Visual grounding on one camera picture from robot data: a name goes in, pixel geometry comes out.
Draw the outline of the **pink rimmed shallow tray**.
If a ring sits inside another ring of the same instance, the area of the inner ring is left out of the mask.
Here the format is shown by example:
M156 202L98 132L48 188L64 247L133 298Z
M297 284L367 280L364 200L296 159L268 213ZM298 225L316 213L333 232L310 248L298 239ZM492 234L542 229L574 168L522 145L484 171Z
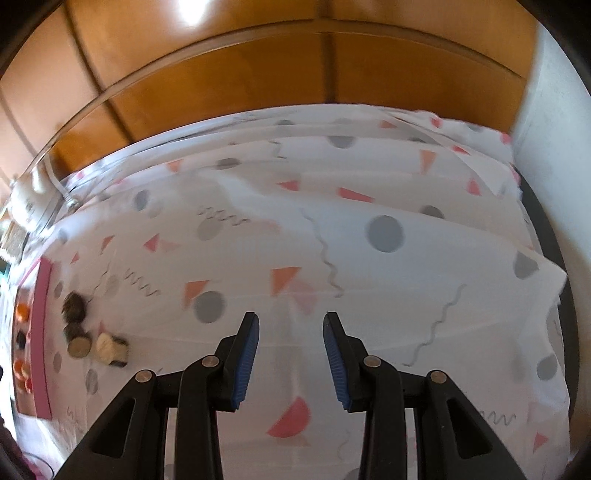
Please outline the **pink rimmed shallow tray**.
M11 365L17 411L25 416L51 420L45 369L45 314L52 263L38 258L17 284L11 331ZM18 350L16 335L27 337L24 350Z

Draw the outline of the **large dark brown chestnut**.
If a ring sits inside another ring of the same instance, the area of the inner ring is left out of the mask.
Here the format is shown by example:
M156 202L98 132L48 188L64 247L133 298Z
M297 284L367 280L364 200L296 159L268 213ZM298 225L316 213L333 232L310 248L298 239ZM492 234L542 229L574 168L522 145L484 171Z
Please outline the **large dark brown chestnut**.
M27 344L27 337L23 331L19 331L16 335L16 346L18 350L24 350Z

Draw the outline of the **patterned white tablecloth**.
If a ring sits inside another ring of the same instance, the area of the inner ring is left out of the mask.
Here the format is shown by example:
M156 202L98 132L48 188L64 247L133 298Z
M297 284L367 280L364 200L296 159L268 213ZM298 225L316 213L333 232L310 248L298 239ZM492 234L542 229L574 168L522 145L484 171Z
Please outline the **patterned white tablecloth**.
M335 311L394 367L449 373L528 478L566 467L566 275L540 249L506 134L369 106L266 109L145 140L67 188L79 210L21 263L52 263L52 419L16 420L27 451L61 466L136 371L185 368L252 311L245 402L219 418L225 477L351 479L363 418L332 385ZM72 291L92 339L81 359L63 334ZM125 367L98 360L102 332L128 342Z

